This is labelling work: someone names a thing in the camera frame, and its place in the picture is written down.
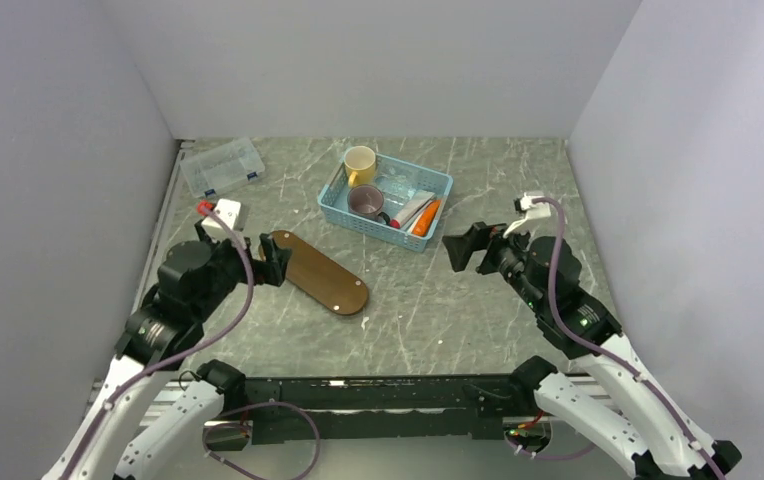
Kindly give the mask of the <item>brown oval wooden tray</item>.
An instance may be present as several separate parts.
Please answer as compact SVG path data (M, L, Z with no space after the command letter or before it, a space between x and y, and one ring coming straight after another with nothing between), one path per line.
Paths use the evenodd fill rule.
M287 230L270 233L280 249L291 251L286 279L331 312L359 313L369 300L365 282L297 234Z

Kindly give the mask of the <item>light blue plastic basket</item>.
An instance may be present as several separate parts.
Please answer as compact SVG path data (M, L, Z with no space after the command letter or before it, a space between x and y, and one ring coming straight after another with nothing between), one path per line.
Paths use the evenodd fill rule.
M381 153L377 155L377 170L380 167L395 167L401 171L408 171L414 175L414 183L417 191L425 190L433 192L435 194L434 199L442 201L431 228L425 237L418 237L409 232L411 225L414 223L413 220L410 220L409 223L401 229L395 229L391 226L377 223L351 213L347 207L347 196L350 187L347 184L347 176L343 165L335 167L330 179L324 183L317 198L325 220L332 224L414 252L424 251L429 240L432 239L434 233L438 229L441 213L445 208L447 198L453 187L453 178L446 173ZM385 198L384 211L389 217L392 217L403 205L404 204L387 201Z

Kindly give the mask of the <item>purple mug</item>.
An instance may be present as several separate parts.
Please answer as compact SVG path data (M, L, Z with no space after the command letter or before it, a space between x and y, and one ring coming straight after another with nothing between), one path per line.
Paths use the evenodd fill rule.
M347 196L348 210L360 217L388 225L389 215L384 211L385 197L373 185L359 185L351 188Z

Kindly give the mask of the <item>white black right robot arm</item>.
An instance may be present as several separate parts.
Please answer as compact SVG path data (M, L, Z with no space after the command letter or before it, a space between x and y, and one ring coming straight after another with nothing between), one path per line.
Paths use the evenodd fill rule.
M533 356L510 376L515 411L542 410L562 419L606 453L632 479L717 479L742 460L729 440L699 428L652 377L621 325L580 285L582 264L564 239L505 232L474 223L442 243L463 271L484 252L481 275L499 274L536 316L547 341L593 378L612 407L578 392L549 361Z

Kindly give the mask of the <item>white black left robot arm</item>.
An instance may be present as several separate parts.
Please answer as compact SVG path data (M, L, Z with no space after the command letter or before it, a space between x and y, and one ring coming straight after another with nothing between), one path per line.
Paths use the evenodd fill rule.
M237 417L248 397L245 376L220 361L204 364L189 392L148 427L141 421L154 399L195 348L207 346L204 322L239 284L280 286L291 252L269 234L262 256L250 243L216 241L205 233L174 245L157 282L126 321L96 399L48 479L154 479L184 437L211 417Z

